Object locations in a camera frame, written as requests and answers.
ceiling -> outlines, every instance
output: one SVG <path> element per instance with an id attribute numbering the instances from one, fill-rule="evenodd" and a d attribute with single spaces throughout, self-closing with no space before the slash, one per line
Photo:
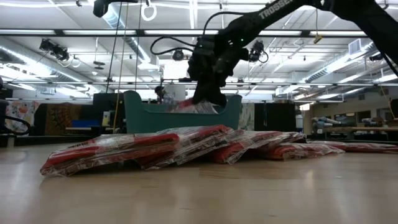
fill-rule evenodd
<path id="1" fill-rule="evenodd" d="M 267 2 L 269 0 L 224 0 L 223 10 L 252 12 L 261 9 Z M 0 0 L 0 3 L 14 4 L 13 6 L 0 7 L 0 21 L 2 21 L 0 29 L 110 29 L 109 24 L 104 19 L 93 15 L 93 7 L 90 1 L 86 0 L 81 0 L 83 7 L 74 6 L 75 1 L 67 0 Z M 140 16 L 141 5 L 132 4 L 127 7 L 126 4 L 123 4 L 121 6 L 121 19 L 128 29 L 202 29 L 206 20 L 212 14 L 220 11 L 219 3 L 219 0 L 152 0 L 152 4 L 156 6 L 157 14 L 150 21 L 145 21 Z M 398 10 L 396 10 L 398 7 L 395 6 L 395 4 L 398 4 L 398 0 L 390 0 L 388 3 L 393 7 L 386 11 L 395 19 L 398 19 Z M 116 2 L 112 5 L 114 10 L 119 12 L 120 3 Z M 150 17 L 152 13 L 153 8 L 145 9 L 147 17 Z M 222 29 L 236 17 L 229 15 L 218 16 L 209 23 L 208 29 Z M 302 7 L 275 22 L 267 29 L 315 30 L 316 28 L 320 30 L 359 30 L 352 22 L 337 18 L 330 12 L 318 11 L 317 20 L 317 12 L 312 7 Z M 11 40 L 29 52 L 35 52 L 46 59 L 56 62 L 53 56 L 39 50 L 43 37 L 7 36 L 0 38 Z M 181 78 L 179 75 L 186 75 L 187 61 L 184 61 L 184 64 L 173 63 L 170 54 L 161 55 L 157 58 L 150 54 L 149 48 L 155 39 L 156 37 L 135 38 L 142 50 L 151 57 L 152 64 L 159 63 L 165 69 L 171 69 L 174 66 L 174 73 L 170 75 L 171 78 Z M 193 41 L 192 37 L 181 37 L 181 39 L 189 43 Z M 100 37 L 98 38 L 98 44 L 96 44 L 96 37 L 51 37 L 50 40 L 68 49 L 68 53 L 72 55 L 71 60 L 61 64 L 64 67 L 67 66 L 67 69 L 86 77 L 87 80 L 85 81 L 106 81 L 109 74 L 113 81 L 118 81 L 120 75 L 122 76 L 122 81 L 126 82 L 133 82 L 135 79 L 139 82 L 159 82 L 160 80 L 161 72 L 158 70 L 140 69 L 137 67 L 141 62 L 136 57 L 136 53 L 120 37 L 116 38 L 116 44 L 114 44 L 115 38 L 113 37 Z M 234 76 L 229 78 L 229 81 L 236 81 L 242 78 L 245 82 L 300 82 L 311 71 L 322 68 L 336 56 L 344 54 L 348 50 L 348 44 L 356 39 L 349 37 L 338 39 L 324 38 L 317 44 L 314 44 L 314 38 L 300 37 L 261 37 L 256 40 L 263 41 L 266 52 L 269 55 L 268 62 L 261 64 L 240 61 L 234 69 Z M 159 52 L 174 47 L 184 46 L 173 40 L 163 40 L 154 47 L 154 51 Z M 73 56 L 78 58 L 78 60 L 72 62 Z M 94 60 L 104 62 L 106 64 L 104 70 L 95 70 Z M 365 63 L 365 60 L 357 60 L 347 66 L 335 69 L 329 75 L 325 75 L 314 82 L 338 83 L 344 78 L 356 75 L 369 68 L 380 66 L 381 63 Z M 364 74 L 354 81 L 356 83 L 371 82 L 372 79 L 377 79 L 380 75 L 381 71 L 375 70 L 372 75 Z M 158 84 L 138 85 L 138 88 L 149 90 Z M 117 85 L 110 87 L 111 90 L 117 90 L 118 88 Z M 255 91 L 259 90 L 276 90 L 283 87 L 261 85 L 256 90 L 253 90 L 252 93 L 255 94 Z M 134 88 L 134 86 L 120 86 L 120 89 L 130 88 Z M 236 86 L 227 86 L 227 88 L 237 89 Z M 320 88 L 319 90 L 318 87 L 311 86 L 309 89 L 291 88 L 289 93 L 299 95 L 303 91 L 321 91 L 321 93 L 317 94 L 322 95 L 323 91 L 326 90 L 328 88 Z"/>

packaged item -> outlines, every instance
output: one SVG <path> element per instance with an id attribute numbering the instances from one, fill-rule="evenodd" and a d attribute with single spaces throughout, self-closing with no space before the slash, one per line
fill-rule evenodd
<path id="1" fill-rule="evenodd" d="M 335 142 L 335 141 L 307 141 L 310 144 L 326 144 L 342 149 L 346 152 L 398 152 L 398 146 L 391 144 L 366 143 L 366 142 Z"/>
<path id="2" fill-rule="evenodd" d="M 234 164 L 248 149 L 259 148 L 280 135 L 282 132 L 279 131 L 236 130 L 227 136 L 229 146 L 215 150 L 211 158 L 217 163 Z"/>
<path id="3" fill-rule="evenodd" d="M 263 156 L 266 159 L 286 161 L 339 153 L 344 153 L 344 151 L 324 144 L 281 143 L 278 147 L 268 150 Z"/>
<path id="4" fill-rule="evenodd" d="M 194 105 L 192 99 L 187 99 L 177 103 L 176 107 L 170 110 L 171 113 L 198 113 L 198 114 L 217 114 L 210 102 L 203 101 Z"/>
<path id="5" fill-rule="evenodd" d="M 231 128 L 223 125 L 172 128 L 158 134 L 174 133 L 179 136 L 180 147 L 170 153 L 153 155 L 136 159 L 143 169 L 160 169 L 176 163 L 178 165 L 228 145 L 226 136 L 232 133 Z"/>
<path id="6" fill-rule="evenodd" d="M 178 143 L 179 137 L 173 133 L 141 137 L 130 134 L 103 136 L 81 146 L 51 153 L 40 173 L 69 176 L 83 169 L 170 152 L 179 147 Z"/>

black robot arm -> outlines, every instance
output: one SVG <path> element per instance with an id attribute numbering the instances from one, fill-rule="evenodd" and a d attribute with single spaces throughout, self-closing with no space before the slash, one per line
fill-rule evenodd
<path id="1" fill-rule="evenodd" d="M 224 87 L 226 78 L 233 75 L 239 60 L 248 59 L 248 52 L 243 47 L 260 31 L 304 5 L 331 11 L 354 22 L 382 53 L 398 63 L 398 23 L 374 0 L 276 0 L 260 11 L 233 20 L 216 35 L 198 38 L 188 69 L 191 79 L 198 82 L 193 102 L 208 100 L 225 105 L 226 98 L 220 87 Z"/>

cable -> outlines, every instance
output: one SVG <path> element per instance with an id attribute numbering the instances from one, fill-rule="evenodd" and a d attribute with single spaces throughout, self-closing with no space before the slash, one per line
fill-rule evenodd
<path id="1" fill-rule="evenodd" d="M 166 53 L 172 52 L 172 51 L 174 51 L 174 50 L 189 50 L 189 51 L 193 52 L 192 49 L 189 49 L 189 48 L 186 48 L 186 47 L 176 47 L 176 48 L 169 49 L 169 50 L 165 50 L 165 51 L 162 51 L 162 52 L 154 52 L 154 51 L 153 51 L 153 48 L 154 48 L 155 44 L 158 43 L 158 41 L 160 41 L 160 40 L 162 40 L 162 39 L 172 39 L 172 40 L 175 40 L 175 41 L 180 42 L 180 43 L 182 43 L 182 44 L 185 44 L 185 45 L 188 45 L 188 46 L 191 46 L 191 47 L 195 47 L 195 45 L 189 44 L 188 42 L 185 42 L 185 41 L 180 40 L 180 39 L 178 39 L 178 38 L 175 38 L 175 37 L 172 37 L 172 36 L 164 35 L 164 36 L 159 37 L 158 39 L 156 39 L 156 40 L 150 45 L 150 52 L 151 52 L 152 54 L 154 54 L 154 55 L 162 55 L 162 54 L 166 54 Z"/>
<path id="2" fill-rule="evenodd" d="M 207 21 L 206 21 L 206 23 L 205 23 L 205 26 L 204 26 L 204 28 L 203 28 L 203 35 L 206 34 L 207 25 L 209 24 L 209 22 L 210 22 L 214 17 L 219 16 L 219 15 L 223 15 L 223 14 L 227 14 L 227 15 L 236 15 L 236 16 L 243 16 L 243 15 L 246 15 L 247 13 L 246 13 L 246 12 L 230 12 L 230 11 L 217 12 L 217 13 L 211 15 L 211 16 L 207 19 Z"/>
<path id="3" fill-rule="evenodd" d="M 119 15 L 122 12 L 122 2 L 120 2 L 120 9 L 119 9 Z M 116 24 L 116 33 L 119 31 L 119 23 L 120 23 L 120 16 L 118 17 L 118 23 Z M 109 65 L 109 74 L 108 74 L 108 79 L 106 83 L 106 92 L 108 93 L 108 88 L 109 88 L 109 82 L 111 81 L 111 72 L 112 72 L 112 63 L 113 63 L 113 57 L 114 57 L 114 50 L 116 47 L 116 40 L 118 39 L 118 35 L 115 34 L 114 36 L 114 42 L 113 42 L 113 49 L 112 49 L 112 56 L 111 56 L 111 64 Z"/>
<path id="4" fill-rule="evenodd" d="M 261 61 L 261 60 L 259 59 L 259 62 L 261 62 L 261 63 L 267 63 L 268 60 L 269 60 L 269 56 L 268 56 L 267 52 L 264 52 L 264 54 L 267 56 L 267 60 Z"/>
<path id="5" fill-rule="evenodd" d="M 223 14 L 243 16 L 243 15 L 245 15 L 246 13 L 245 13 L 245 12 L 229 12 L 229 11 L 223 11 L 223 12 L 217 12 L 216 14 L 211 15 L 211 16 L 208 18 L 208 20 L 206 21 L 205 27 L 203 28 L 203 35 L 206 34 L 207 25 L 208 25 L 209 22 L 212 20 L 212 18 L 214 18 L 214 17 L 216 17 L 216 16 L 219 16 L 219 15 L 223 15 Z M 154 54 L 154 55 L 162 55 L 162 54 L 166 54 L 166 53 L 172 52 L 172 51 L 174 51 L 174 50 L 189 50 L 189 51 L 193 52 L 192 49 L 189 49 L 189 48 L 186 48 L 186 47 L 176 47 L 176 48 L 169 49 L 169 50 L 165 50 L 165 51 L 162 51 L 162 52 L 154 52 L 154 51 L 153 51 L 154 45 L 155 45 L 158 41 L 160 41 L 160 40 L 162 40 L 162 39 L 172 39 L 172 40 L 175 40 L 175 41 L 180 42 L 180 43 L 182 43 L 182 44 L 185 44 L 185 45 L 188 45 L 188 46 L 191 46 L 191 47 L 195 47 L 195 45 L 189 44 L 189 43 L 187 43 L 187 42 L 185 42 L 185 41 L 183 41 L 183 40 L 180 40 L 180 39 L 178 39 L 178 38 L 171 37 L 171 36 L 168 36 L 168 35 L 164 35 L 164 36 L 159 37 L 158 39 L 156 39 L 156 40 L 152 43 L 152 45 L 150 46 L 150 52 L 151 52 L 152 54 Z"/>
<path id="6" fill-rule="evenodd" d="M 126 9 L 126 25 L 124 26 L 123 37 L 126 37 L 127 22 L 128 22 L 128 18 L 127 17 L 128 16 L 129 16 L 129 5 L 127 5 L 127 9 Z M 124 57 L 124 46 L 125 46 L 125 44 L 126 44 L 126 41 L 123 41 L 122 58 Z M 113 134 L 115 134 L 116 121 L 118 119 L 120 83 L 122 82 L 122 70 L 123 70 L 123 60 L 121 60 L 121 64 L 120 64 L 120 74 L 119 74 L 119 83 L 118 83 L 118 96 L 116 97 L 116 110 L 115 110 L 114 119 L 113 119 Z"/>

teal container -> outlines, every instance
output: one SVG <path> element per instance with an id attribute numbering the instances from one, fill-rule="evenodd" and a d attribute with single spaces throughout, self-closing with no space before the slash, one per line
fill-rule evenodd
<path id="1" fill-rule="evenodd" d="M 222 124 L 237 129 L 242 96 L 234 95 L 219 114 L 166 113 L 167 105 L 142 103 L 136 91 L 124 92 L 127 133 L 154 133 L 168 128 Z"/>

